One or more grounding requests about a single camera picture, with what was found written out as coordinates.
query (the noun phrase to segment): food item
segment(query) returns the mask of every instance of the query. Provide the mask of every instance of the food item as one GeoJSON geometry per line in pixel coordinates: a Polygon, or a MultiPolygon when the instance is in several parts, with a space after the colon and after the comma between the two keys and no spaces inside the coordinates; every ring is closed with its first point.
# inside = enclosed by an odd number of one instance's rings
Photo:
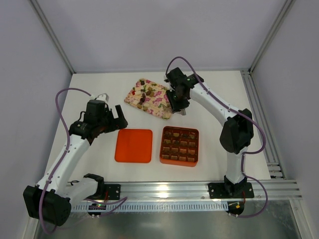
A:
{"type": "Polygon", "coordinates": [[[147,102],[149,104],[146,105],[148,107],[147,113],[168,120],[172,116],[172,112],[169,100],[165,97],[167,90],[167,87],[150,80],[139,79],[124,99],[124,102],[139,110],[143,110],[143,107],[138,107],[138,104],[144,106],[147,102]]]}
{"type": "Polygon", "coordinates": [[[189,153],[190,155],[195,155],[195,150],[193,150],[193,149],[188,149],[188,153],[189,153]]]}

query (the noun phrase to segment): orange tray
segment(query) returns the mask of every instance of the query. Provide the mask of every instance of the orange tray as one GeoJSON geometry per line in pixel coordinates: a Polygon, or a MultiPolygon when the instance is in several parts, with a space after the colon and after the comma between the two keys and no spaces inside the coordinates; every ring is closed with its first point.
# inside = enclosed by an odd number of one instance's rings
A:
{"type": "Polygon", "coordinates": [[[164,127],[159,153],[161,163],[196,166],[198,138],[199,132],[193,128],[164,127]]]}
{"type": "Polygon", "coordinates": [[[153,132],[150,129],[121,129],[116,142],[115,161],[149,163],[152,158],[153,132]]]}

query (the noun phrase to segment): floral cloth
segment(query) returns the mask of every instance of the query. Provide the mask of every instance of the floral cloth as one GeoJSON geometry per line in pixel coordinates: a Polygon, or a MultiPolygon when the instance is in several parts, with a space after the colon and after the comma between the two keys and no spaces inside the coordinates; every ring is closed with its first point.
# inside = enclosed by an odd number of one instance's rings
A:
{"type": "Polygon", "coordinates": [[[166,96],[167,87],[159,85],[153,81],[147,79],[139,79],[135,86],[131,89],[128,96],[126,96],[124,102],[133,106],[141,111],[145,111],[153,116],[162,118],[163,120],[168,120],[172,113],[168,98],[166,96]],[[145,103],[148,107],[138,108],[138,104],[141,100],[142,94],[148,91],[148,88],[151,87],[154,95],[152,97],[145,97],[145,101],[142,106],[145,106],[145,103]]]}

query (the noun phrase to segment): purple cable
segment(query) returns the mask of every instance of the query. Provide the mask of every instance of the purple cable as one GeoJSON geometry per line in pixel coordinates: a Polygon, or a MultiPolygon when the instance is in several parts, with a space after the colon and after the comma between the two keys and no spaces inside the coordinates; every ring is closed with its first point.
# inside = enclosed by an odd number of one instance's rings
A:
{"type": "Polygon", "coordinates": [[[59,102],[58,102],[58,97],[59,95],[64,92],[64,91],[68,91],[68,90],[75,90],[75,91],[81,91],[81,92],[84,92],[86,93],[87,95],[91,96],[90,93],[84,91],[84,90],[81,90],[81,89],[78,89],[78,88],[66,88],[66,89],[63,89],[61,91],[59,91],[56,96],[55,96],[55,106],[56,106],[56,109],[58,111],[58,114],[59,114],[59,117],[62,121],[62,124],[64,126],[64,129],[65,129],[65,132],[66,132],[66,148],[61,156],[61,158],[59,159],[59,161],[57,162],[57,164],[54,166],[53,170],[51,171],[49,177],[48,177],[48,180],[46,181],[45,185],[44,185],[44,188],[42,190],[42,193],[41,193],[41,197],[40,197],[40,202],[39,202],[39,220],[40,220],[40,223],[41,223],[41,226],[42,226],[42,229],[43,231],[46,233],[46,234],[52,234],[55,232],[56,230],[56,227],[54,227],[54,229],[52,231],[48,231],[47,228],[45,227],[45,224],[44,224],[44,220],[43,220],[43,213],[42,213],[42,205],[43,205],[43,199],[44,199],[44,194],[49,186],[49,183],[53,177],[53,174],[55,173],[56,169],[59,167],[59,165],[61,164],[61,162],[63,161],[67,151],[69,150],[69,147],[70,147],[70,134],[69,134],[69,130],[68,130],[68,127],[66,125],[66,122],[62,116],[62,112],[61,112],[61,109],[60,109],[60,106],[59,106],[59,102]]]}
{"type": "Polygon", "coordinates": [[[171,64],[173,63],[173,61],[175,61],[176,59],[181,59],[181,60],[183,60],[184,62],[186,62],[186,64],[190,67],[190,69],[191,69],[192,72],[194,73],[194,75],[195,75],[197,81],[199,82],[199,84],[202,86],[202,88],[203,88],[211,97],[213,97],[214,100],[216,100],[219,104],[221,104],[221,105],[222,105],[223,107],[225,107],[227,110],[229,110],[229,111],[231,111],[231,112],[233,112],[233,113],[236,113],[236,114],[240,115],[241,117],[245,118],[246,120],[250,121],[250,122],[251,122],[254,126],[256,126],[256,128],[259,130],[259,132],[260,132],[260,134],[261,134],[261,136],[262,136],[262,138],[263,138],[263,145],[262,145],[261,148],[260,148],[259,150],[257,150],[257,151],[254,151],[254,152],[243,152],[243,153],[242,153],[241,171],[242,171],[242,174],[243,174],[245,177],[250,178],[250,179],[256,181],[256,182],[263,188],[263,190],[264,190],[264,192],[265,192],[265,196],[266,196],[265,205],[264,205],[264,207],[263,207],[259,212],[255,213],[255,214],[248,215],[248,216],[237,216],[237,217],[239,217],[239,218],[252,218],[252,217],[258,216],[259,214],[261,214],[261,213],[266,209],[266,207],[267,207],[267,205],[268,205],[268,194],[267,194],[267,191],[266,191],[264,185],[263,185],[259,180],[257,180],[256,178],[247,176],[247,175],[245,174],[245,172],[244,172],[245,156],[244,156],[244,155],[245,155],[245,154],[257,154],[257,153],[260,153],[261,151],[263,151],[263,150],[265,149],[265,147],[266,147],[266,135],[265,135],[264,131],[263,131],[263,130],[261,129],[261,127],[260,127],[256,122],[254,122],[251,118],[249,118],[248,116],[246,116],[246,115],[244,115],[244,114],[242,114],[242,113],[240,113],[240,112],[238,112],[238,111],[236,111],[236,110],[234,110],[234,109],[228,107],[226,104],[224,104],[222,101],[220,101],[216,96],[214,96],[214,94],[211,93],[211,92],[205,87],[205,85],[201,82],[201,80],[199,79],[199,77],[198,77],[198,75],[197,75],[195,69],[192,67],[192,65],[189,63],[189,61],[187,61],[184,57],[182,57],[182,56],[176,56],[176,57],[174,57],[174,58],[170,61],[170,63],[168,64],[167,69],[166,69],[166,72],[165,72],[165,75],[167,75],[170,65],[171,65],[171,64]]]}

